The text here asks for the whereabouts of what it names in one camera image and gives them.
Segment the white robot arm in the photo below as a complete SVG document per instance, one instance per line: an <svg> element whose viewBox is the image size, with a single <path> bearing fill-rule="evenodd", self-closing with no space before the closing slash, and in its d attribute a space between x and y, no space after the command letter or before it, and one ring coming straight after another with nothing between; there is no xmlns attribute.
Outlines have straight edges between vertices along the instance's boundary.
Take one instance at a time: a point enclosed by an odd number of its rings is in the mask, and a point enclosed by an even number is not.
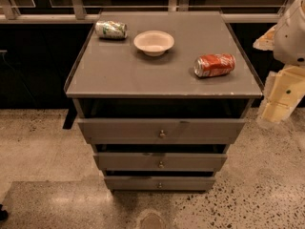
<svg viewBox="0 0 305 229"><path fill-rule="evenodd" d="M272 51L274 59L284 64L278 73L269 72L258 109L260 123L280 123L305 96L305 0L295 0L253 47Z"/></svg>

